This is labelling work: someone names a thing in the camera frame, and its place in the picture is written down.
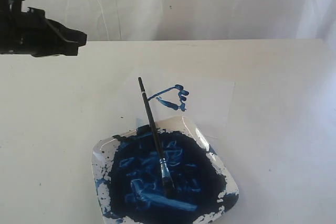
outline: paintbrush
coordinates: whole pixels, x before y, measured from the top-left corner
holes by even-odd
[[[152,134],[154,137],[155,148],[156,148],[157,154],[159,155],[159,159],[160,159],[161,178],[162,178],[164,194],[166,198],[173,198],[175,194],[174,183],[170,175],[170,172],[168,170],[166,159],[164,158],[162,144],[159,139],[159,134],[155,126],[153,114],[149,106],[148,98],[147,98],[141,77],[139,77],[138,80],[139,80],[140,90],[142,93],[143,102],[146,108],[147,117],[149,120],[149,125],[151,127]]]

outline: blue brush stroke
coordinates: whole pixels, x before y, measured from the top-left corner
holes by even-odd
[[[180,105],[177,105],[177,104],[169,102],[169,101],[162,100],[162,98],[160,97],[160,95],[162,95],[164,93],[167,93],[167,92],[169,92],[173,89],[179,90],[179,93],[177,95],[178,95],[178,97],[180,99],[180,102],[181,102]],[[148,101],[150,101],[153,98],[156,98],[162,105],[164,105],[168,108],[171,108],[173,110],[180,109],[181,111],[185,111],[186,108],[185,108],[185,103],[184,102],[187,100],[187,98],[186,98],[187,95],[189,95],[189,92],[184,90],[184,87],[182,85],[176,84],[173,87],[170,87],[168,89],[165,89],[165,90],[163,90],[159,93],[156,93],[156,94],[152,95],[151,97],[148,98]]]

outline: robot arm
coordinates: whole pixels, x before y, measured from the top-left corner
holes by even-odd
[[[45,18],[45,11],[29,8],[24,0],[0,0],[0,54],[75,56],[86,44],[87,35]]]

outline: sheet of paper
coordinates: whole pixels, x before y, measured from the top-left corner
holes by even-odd
[[[138,83],[141,77],[148,98],[153,94],[180,84],[186,95],[185,111],[174,110],[161,104],[156,98],[150,101],[150,106],[156,121],[176,115],[189,117],[201,131],[208,136],[222,137],[228,118],[230,103],[233,95],[234,83],[216,80],[214,78],[198,77],[196,74],[167,72],[153,69],[134,71],[117,90],[114,100],[111,101],[113,111],[118,114],[134,118],[134,128],[148,124],[145,107]],[[164,101],[180,105],[178,89],[172,89],[160,95]]]

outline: square plate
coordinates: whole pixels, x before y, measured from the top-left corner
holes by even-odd
[[[237,184],[197,126],[184,116],[156,126],[176,197],[164,197],[148,125],[102,140],[92,171],[105,224],[206,224],[230,210]]]

